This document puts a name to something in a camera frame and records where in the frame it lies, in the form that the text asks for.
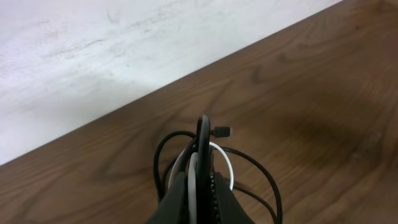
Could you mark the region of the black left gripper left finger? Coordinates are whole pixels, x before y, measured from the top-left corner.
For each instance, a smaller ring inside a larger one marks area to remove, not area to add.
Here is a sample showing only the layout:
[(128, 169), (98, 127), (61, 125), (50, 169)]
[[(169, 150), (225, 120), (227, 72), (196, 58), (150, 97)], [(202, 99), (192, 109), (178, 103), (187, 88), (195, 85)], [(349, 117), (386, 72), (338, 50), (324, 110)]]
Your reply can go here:
[(188, 223), (187, 177), (180, 172), (170, 190), (159, 204), (158, 209), (146, 221), (146, 224), (182, 224)]

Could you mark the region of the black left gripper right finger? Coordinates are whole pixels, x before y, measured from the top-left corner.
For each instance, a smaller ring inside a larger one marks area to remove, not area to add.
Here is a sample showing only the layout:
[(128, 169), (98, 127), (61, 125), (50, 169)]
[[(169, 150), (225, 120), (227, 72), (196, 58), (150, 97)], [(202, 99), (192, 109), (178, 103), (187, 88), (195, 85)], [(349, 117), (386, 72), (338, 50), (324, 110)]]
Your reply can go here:
[(213, 174), (211, 181), (211, 223), (254, 224), (219, 172)]

